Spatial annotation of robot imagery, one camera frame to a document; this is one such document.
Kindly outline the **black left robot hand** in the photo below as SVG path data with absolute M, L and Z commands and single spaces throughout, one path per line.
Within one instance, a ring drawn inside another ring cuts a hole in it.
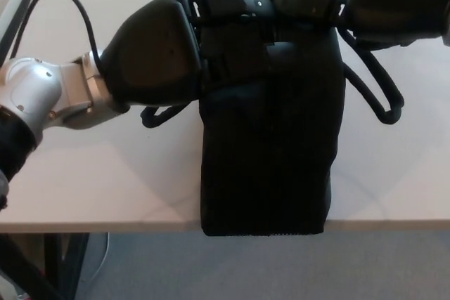
M 128 17 L 101 55 L 118 103 L 183 105 L 271 71 L 270 0 L 153 0 Z

